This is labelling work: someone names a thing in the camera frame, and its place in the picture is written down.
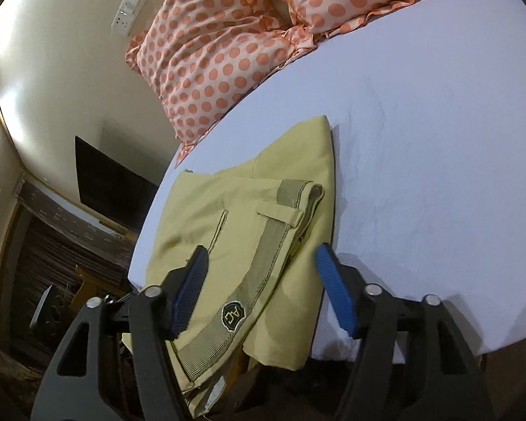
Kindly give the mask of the black monitor screen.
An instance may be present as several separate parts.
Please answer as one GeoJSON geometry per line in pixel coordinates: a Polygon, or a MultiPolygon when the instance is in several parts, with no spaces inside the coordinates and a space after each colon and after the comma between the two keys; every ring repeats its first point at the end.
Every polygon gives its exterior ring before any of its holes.
{"type": "Polygon", "coordinates": [[[75,162],[80,202],[138,234],[157,186],[78,136],[75,137],[75,162]]]}

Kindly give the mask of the khaki green pants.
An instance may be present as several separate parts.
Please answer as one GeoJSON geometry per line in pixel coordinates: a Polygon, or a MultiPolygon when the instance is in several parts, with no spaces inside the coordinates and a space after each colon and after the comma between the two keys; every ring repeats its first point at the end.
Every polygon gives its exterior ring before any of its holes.
{"type": "Polygon", "coordinates": [[[306,363],[323,292],[313,255],[331,239],[334,200],[324,116],[297,123],[241,165],[176,171],[157,192],[131,283],[159,285],[198,246],[209,258],[189,324],[167,344],[192,416],[212,409],[244,356],[284,370],[306,363]]]}

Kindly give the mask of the white bed sheet mattress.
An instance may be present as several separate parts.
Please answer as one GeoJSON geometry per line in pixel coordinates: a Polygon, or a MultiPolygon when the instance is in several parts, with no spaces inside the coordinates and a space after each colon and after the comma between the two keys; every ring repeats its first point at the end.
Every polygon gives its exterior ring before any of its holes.
{"type": "Polygon", "coordinates": [[[333,248],[394,295],[439,295],[475,354],[526,338],[526,5],[424,0],[271,76],[183,162],[212,173],[331,124],[333,248]]]}

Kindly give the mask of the white wall switch plate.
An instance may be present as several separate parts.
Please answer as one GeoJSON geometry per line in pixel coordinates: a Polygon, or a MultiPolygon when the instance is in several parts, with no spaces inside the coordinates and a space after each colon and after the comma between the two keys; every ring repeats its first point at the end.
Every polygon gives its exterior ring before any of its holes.
{"type": "Polygon", "coordinates": [[[147,0],[121,0],[111,24],[111,31],[127,37],[146,2],[147,0]]]}

